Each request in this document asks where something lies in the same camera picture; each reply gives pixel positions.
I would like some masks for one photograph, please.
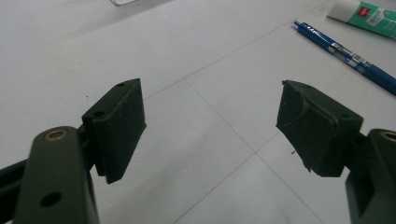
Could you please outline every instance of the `green and white tube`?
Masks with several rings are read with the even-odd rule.
[[[396,39],[396,11],[394,10],[358,0],[336,0],[327,16]]]

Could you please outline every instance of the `red logo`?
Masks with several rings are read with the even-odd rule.
[[[361,9],[358,12],[358,15],[360,15],[361,17],[366,17],[370,12],[370,8],[368,7],[361,7]]]

